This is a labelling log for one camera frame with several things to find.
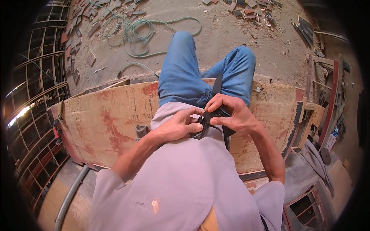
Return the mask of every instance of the leg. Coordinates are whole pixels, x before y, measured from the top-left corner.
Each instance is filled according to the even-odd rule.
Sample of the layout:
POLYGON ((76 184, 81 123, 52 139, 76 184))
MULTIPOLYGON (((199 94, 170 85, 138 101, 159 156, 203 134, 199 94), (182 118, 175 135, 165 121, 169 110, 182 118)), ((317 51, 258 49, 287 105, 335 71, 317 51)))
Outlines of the leg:
POLYGON ((239 97, 249 106, 255 67, 256 57, 253 52, 248 47, 236 47, 201 75, 202 78, 222 75, 221 93, 239 97))
POLYGON ((159 76, 159 106, 174 101, 204 107, 211 89, 200 77, 193 37, 176 32, 159 76))

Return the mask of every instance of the lavender shirt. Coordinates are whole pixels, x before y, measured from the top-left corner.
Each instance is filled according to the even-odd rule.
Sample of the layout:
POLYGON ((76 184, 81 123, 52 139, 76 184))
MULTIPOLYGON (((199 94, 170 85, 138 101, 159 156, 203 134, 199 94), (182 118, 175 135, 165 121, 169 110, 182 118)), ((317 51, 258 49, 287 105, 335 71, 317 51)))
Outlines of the lavender shirt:
MULTIPOLYGON (((179 102, 164 104, 151 128, 190 107, 179 102)), ((252 196, 236 172, 220 130, 210 127, 201 140, 166 143, 127 186, 113 171, 99 171, 89 230, 196 231, 212 206, 220 231, 264 230, 260 214, 269 231, 280 230, 284 185, 268 182, 252 196)))

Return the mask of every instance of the man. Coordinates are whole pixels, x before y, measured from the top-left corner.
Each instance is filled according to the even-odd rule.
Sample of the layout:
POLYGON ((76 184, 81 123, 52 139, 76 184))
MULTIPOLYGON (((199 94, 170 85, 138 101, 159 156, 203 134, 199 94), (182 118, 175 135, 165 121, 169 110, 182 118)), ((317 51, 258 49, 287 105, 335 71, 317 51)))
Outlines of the man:
POLYGON ((175 33, 159 77, 152 131, 111 170, 99 171, 89 230, 281 229, 284 160, 247 107, 255 62, 249 48, 237 47, 200 73, 193 37, 175 33), (220 75, 221 93, 212 97, 212 86, 201 77, 220 75), (196 123, 199 115, 221 105, 231 117, 212 118, 216 128, 209 127, 202 139, 189 138, 203 129, 196 123), (253 196, 236 172, 221 125, 248 133, 258 149, 270 182, 253 196))

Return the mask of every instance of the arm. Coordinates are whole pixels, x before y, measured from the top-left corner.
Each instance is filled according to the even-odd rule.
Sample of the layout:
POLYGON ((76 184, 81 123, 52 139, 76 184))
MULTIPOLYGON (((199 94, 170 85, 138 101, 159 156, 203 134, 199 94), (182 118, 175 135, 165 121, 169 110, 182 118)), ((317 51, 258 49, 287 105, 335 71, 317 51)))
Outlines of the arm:
POLYGON ((203 126, 190 116, 202 115, 203 112, 198 108, 178 111, 161 126, 141 138, 128 152, 122 154, 113 164, 112 170, 124 182, 131 179, 160 144, 189 137, 189 133, 200 132, 203 126))
POLYGON ((224 125, 237 132, 249 133, 255 143, 266 175, 270 181, 285 181, 285 163, 275 143, 271 140, 261 122, 250 112, 245 103, 237 98, 223 94, 215 95, 206 105, 205 111, 213 112, 224 105, 231 117, 214 117, 211 125, 224 125))

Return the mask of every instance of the knee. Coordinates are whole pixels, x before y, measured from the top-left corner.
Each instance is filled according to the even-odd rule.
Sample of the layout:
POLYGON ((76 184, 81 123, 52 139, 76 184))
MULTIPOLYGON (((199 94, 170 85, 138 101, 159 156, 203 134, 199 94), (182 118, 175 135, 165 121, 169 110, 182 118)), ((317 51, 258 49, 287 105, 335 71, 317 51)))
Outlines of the knee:
POLYGON ((178 31, 174 34, 172 39, 189 39, 191 38, 191 34, 187 31, 178 31))
POLYGON ((247 57, 251 61, 256 62, 256 56, 253 54, 250 48, 245 47, 245 46, 239 46, 239 47, 236 47, 235 50, 237 50, 237 52, 240 52, 242 56, 247 57))

